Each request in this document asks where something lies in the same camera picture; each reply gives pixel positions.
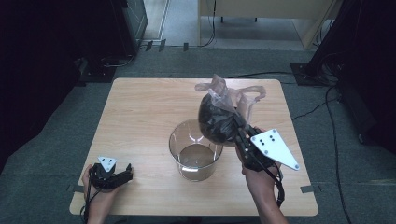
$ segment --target wire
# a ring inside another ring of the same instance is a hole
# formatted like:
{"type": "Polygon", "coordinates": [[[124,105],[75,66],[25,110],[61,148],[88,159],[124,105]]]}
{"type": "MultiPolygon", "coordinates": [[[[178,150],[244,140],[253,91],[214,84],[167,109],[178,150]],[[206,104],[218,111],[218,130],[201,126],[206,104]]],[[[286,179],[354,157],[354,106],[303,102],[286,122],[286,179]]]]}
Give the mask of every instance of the wire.
{"type": "Polygon", "coordinates": [[[82,223],[88,223],[88,217],[90,215],[90,203],[93,200],[93,198],[100,192],[102,191],[101,189],[98,189],[91,197],[91,184],[92,184],[92,175],[94,172],[94,169],[96,167],[92,167],[88,176],[88,191],[87,191],[87,196],[85,198],[85,205],[81,207],[79,210],[79,214],[82,220],[82,223]]]}
{"type": "Polygon", "coordinates": [[[277,166],[276,163],[274,163],[274,167],[277,169],[277,174],[279,176],[279,181],[282,181],[283,180],[282,171],[279,169],[279,166],[277,166]]]}
{"type": "Polygon", "coordinates": [[[347,53],[347,52],[349,52],[350,50],[352,50],[353,48],[355,48],[356,39],[357,39],[357,37],[358,37],[358,32],[359,32],[359,24],[360,24],[360,21],[361,21],[361,9],[362,9],[362,6],[363,6],[363,2],[364,2],[364,0],[361,0],[361,6],[360,6],[360,8],[359,8],[359,15],[358,15],[357,22],[356,22],[356,27],[355,27],[355,34],[354,34],[354,36],[353,36],[353,40],[352,40],[351,46],[350,46],[348,49],[345,49],[345,50],[342,50],[342,51],[339,51],[339,52],[335,52],[335,53],[330,53],[330,54],[327,54],[326,56],[324,56],[324,57],[319,61],[318,65],[317,65],[316,73],[318,73],[319,68],[325,63],[324,61],[327,60],[329,57],[334,56],[334,55],[338,55],[338,54],[347,53]]]}
{"type": "Polygon", "coordinates": [[[274,176],[274,174],[271,173],[271,171],[269,171],[264,166],[264,164],[262,164],[259,161],[259,159],[256,158],[256,156],[254,156],[254,154],[252,152],[250,152],[249,154],[250,154],[250,157],[253,158],[253,160],[260,165],[260,167],[264,170],[264,172],[267,173],[269,176],[271,176],[271,178],[275,181],[276,187],[278,189],[276,204],[278,207],[280,207],[280,205],[282,205],[283,201],[285,201],[285,190],[283,189],[281,175],[279,176],[279,179],[277,179],[276,176],[274,176]]]}
{"type": "Polygon", "coordinates": [[[321,107],[321,106],[323,106],[323,105],[326,105],[326,103],[327,103],[327,101],[324,102],[323,104],[317,105],[313,110],[311,110],[311,111],[309,111],[309,112],[307,112],[307,113],[305,113],[305,114],[303,114],[303,115],[299,115],[299,116],[297,116],[297,117],[295,117],[295,118],[293,118],[293,119],[291,119],[291,120],[299,119],[299,118],[305,117],[305,116],[307,116],[307,115],[309,115],[309,114],[312,114],[312,113],[314,113],[319,107],[321,107]]]}
{"type": "Polygon", "coordinates": [[[335,174],[336,174],[336,178],[337,178],[337,186],[338,186],[338,190],[339,190],[339,193],[340,193],[341,204],[343,205],[343,210],[344,210],[344,214],[346,216],[346,220],[350,224],[352,222],[350,221],[349,214],[347,212],[346,204],[345,204],[345,201],[344,201],[344,195],[343,195],[343,191],[342,191],[342,187],[341,187],[341,181],[340,181],[340,172],[339,172],[339,164],[338,164],[339,163],[339,160],[338,160],[338,144],[337,144],[337,135],[336,135],[336,131],[335,131],[334,118],[332,117],[332,111],[330,110],[329,101],[327,100],[329,92],[330,92],[330,90],[332,88],[334,88],[334,87],[330,87],[327,90],[325,100],[326,100],[327,110],[329,111],[330,119],[332,121],[332,135],[333,135],[333,138],[334,138],[335,174]]]}
{"type": "MultiPolygon", "coordinates": [[[[330,28],[332,28],[332,24],[334,23],[334,20],[330,20],[329,24],[326,26],[326,34],[330,31],[330,28]]],[[[322,32],[323,32],[323,27],[321,27],[319,35],[317,35],[316,40],[317,43],[313,43],[313,45],[315,45],[316,47],[319,47],[319,45],[321,44],[321,42],[323,41],[323,36],[322,36],[322,32]]]]}
{"type": "MultiPolygon", "coordinates": [[[[247,77],[247,79],[257,79],[257,78],[255,78],[255,77],[247,77]]],[[[281,84],[285,84],[285,85],[297,85],[297,82],[283,82],[283,81],[279,81],[279,82],[281,84]]]]}
{"type": "Polygon", "coordinates": [[[216,37],[215,17],[216,17],[216,0],[215,0],[214,5],[213,5],[212,35],[210,36],[210,38],[209,38],[209,40],[207,41],[207,43],[204,44],[204,45],[202,45],[202,46],[198,46],[199,48],[204,48],[204,47],[210,45],[210,44],[213,42],[213,40],[215,39],[215,37],[216,37]]]}
{"type": "Polygon", "coordinates": [[[257,76],[257,75],[269,75],[269,74],[293,75],[293,73],[291,73],[291,72],[259,72],[259,73],[237,75],[237,76],[227,77],[227,78],[252,77],[252,76],[257,76]]]}
{"type": "Polygon", "coordinates": [[[128,57],[131,57],[131,58],[126,63],[122,63],[122,64],[104,64],[103,67],[123,67],[123,66],[127,65],[128,63],[130,63],[134,59],[134,55],[128,55],[128,57]]]}

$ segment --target hand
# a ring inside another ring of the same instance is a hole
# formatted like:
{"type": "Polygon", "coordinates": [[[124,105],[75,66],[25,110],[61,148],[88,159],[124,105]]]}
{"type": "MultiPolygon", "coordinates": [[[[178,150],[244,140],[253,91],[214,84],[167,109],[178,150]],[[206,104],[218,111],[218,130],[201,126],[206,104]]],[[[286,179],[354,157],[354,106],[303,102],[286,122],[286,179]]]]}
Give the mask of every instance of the hand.
{"type": "MultiPolygon", "coordinates": [[[[236,154],[239,160],[242,161],[238,148],[236,148],[236,154]]],[[[277,176],[277,169],[275,167],[269,167],[268,170],[274,176],[277,176]]],[[[265,173],[265,171],[256,172],[254,170],[249,170],[243,164],[242,174],[245,175],[248,190],[257,206],[261,222],[288,223],[276,204],[274,194],[275,180],[265,173]]]]}
{"type": "MultiPolygon", "coordinates": [[[[85,169],[84,175],[81,180],[84,184],[84,199],[87,198],[88,185],[90,179],[90,170],[92,165],[88,165],[85,169]]],[[[119,192],[120,187],[113,189],[110,192],[103,193],[99,192],[90,202],[90,214],[88,217],[88,223],[105,223],[105,219],[110,212],[111,205],[114,202],[114,198],[119,192]]],[[[96,188],[91,185],[90,197],[96,192],[96,188]]]]}

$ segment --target plastic bag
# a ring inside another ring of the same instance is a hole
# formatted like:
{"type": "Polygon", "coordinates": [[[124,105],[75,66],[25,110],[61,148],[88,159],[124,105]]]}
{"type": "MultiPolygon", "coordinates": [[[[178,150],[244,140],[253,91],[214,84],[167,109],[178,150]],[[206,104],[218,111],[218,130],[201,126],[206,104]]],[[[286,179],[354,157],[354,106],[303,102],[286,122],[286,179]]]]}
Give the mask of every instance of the plastic bag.
{"type": "Polygon", "coordinates": [[[233,115],[236,113],[244,118],[246,125],[251,118],[252,107],[265,97],[263,86],[251,86],[235,90],[227,88],[225,80],[214,75],[211,83],[195,85],[196,91],[208,91],[202,99],[198,121],[201,133],[214,144],[234,147],[238,127],[234,125],[233,115]],[[259,95],[250,97],[248,92],[259,95]]]}

